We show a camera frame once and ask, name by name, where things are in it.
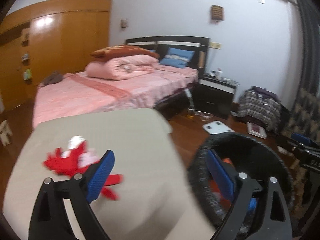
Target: pink comforter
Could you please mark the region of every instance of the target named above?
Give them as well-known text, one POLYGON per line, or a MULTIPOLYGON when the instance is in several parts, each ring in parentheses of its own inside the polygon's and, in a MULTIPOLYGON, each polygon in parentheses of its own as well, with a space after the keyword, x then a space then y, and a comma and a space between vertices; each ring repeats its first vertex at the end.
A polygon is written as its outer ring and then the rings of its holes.
POLYGON ((197 71, 154 65, 153 73, 129 80, 90 78, 85 72, 69 75, 57 84, 39 88, 35 100, 33 128, 59 117, 122 110, 152 108, 197 80, 197 71))
POLYGON ((148 55, 113 58, 108 62, 90 62, 85 71, 89 77, 124 80, 152 73, 158 60, 148 55))

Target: white stool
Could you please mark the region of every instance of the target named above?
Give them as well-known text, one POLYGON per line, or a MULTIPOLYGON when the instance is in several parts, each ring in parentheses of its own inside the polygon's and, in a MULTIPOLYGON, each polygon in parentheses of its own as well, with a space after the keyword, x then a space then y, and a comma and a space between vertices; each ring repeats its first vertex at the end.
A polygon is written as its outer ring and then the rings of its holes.
POLYGON ((12 135, 12 131, 9 127, 8 121, 4 120, 0 124, 0 140, 3 144, 3 146, 6 146, 10 143, 9 138, 8 138, 8 134, 12 135))

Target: gray cloth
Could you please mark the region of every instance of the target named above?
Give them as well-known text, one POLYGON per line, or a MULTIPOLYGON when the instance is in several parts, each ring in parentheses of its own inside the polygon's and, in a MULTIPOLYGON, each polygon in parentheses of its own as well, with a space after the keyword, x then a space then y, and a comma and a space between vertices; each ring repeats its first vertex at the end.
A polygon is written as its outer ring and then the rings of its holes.
POLYGON ((239 99, 239 117, 251 116, 266 125, 266 130, 277 132, 280 122, 281 104, 272 98, 259 98, 253 89, 249 89, 239 99))
POLYGON ((42 84, 46 86, 46 85, 59 83, 62 80, 63 80, 63 76, 59 72, 55 71, 50 76, 46 77, 42 81, 42 84))

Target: folded comforter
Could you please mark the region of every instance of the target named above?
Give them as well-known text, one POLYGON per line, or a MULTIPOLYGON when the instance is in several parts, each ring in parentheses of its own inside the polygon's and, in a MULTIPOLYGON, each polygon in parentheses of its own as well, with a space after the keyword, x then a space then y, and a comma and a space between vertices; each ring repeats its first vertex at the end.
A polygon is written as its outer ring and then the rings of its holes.
POLYGON ((154 71, 158 60, 149 55, 135 55, 113 58, 108 62, 93 61, 85 69, 89 77, 111 80, 125 80, 154 71))

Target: pink bedsheet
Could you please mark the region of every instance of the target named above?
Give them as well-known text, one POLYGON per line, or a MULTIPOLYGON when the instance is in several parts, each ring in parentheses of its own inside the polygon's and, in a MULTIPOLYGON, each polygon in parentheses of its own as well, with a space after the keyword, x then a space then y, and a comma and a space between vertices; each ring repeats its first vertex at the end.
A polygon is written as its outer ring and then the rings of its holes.
POLYGON ((65 116, 152 108, 157 101, 197 80, 197 71, 191 68, 160 65, 155 68, 153 73, 119 81, 90 78, 86 72, 81 72, 39 88, 33 128, 41 122, 65 116))

